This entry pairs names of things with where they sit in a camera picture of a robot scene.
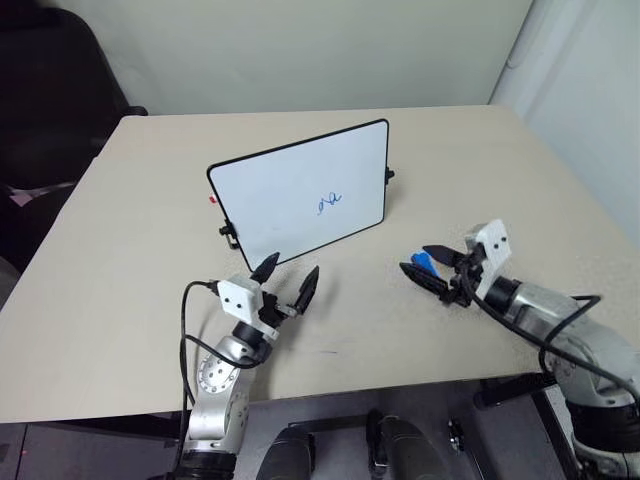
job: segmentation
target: floor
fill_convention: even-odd
[[[478,388],[478,382],[447,382],[252,404],[235,478],[255,479],[269,445],[289,422],[362,415],[374,407],[420,428],[452,478],[482,478],[474,456],[494,469],[489,475],[485,469],[485,478],[564,478],[530,398],[479,411],[471,404]],[[449,446],[452,416],[465,430],[466,452]],[[318,433],[316,447],[313,480],[369,478],[364,429]],[[0,480],[145,480],[170,470],[174,452],[162,441],[5,424],[0,425]]]

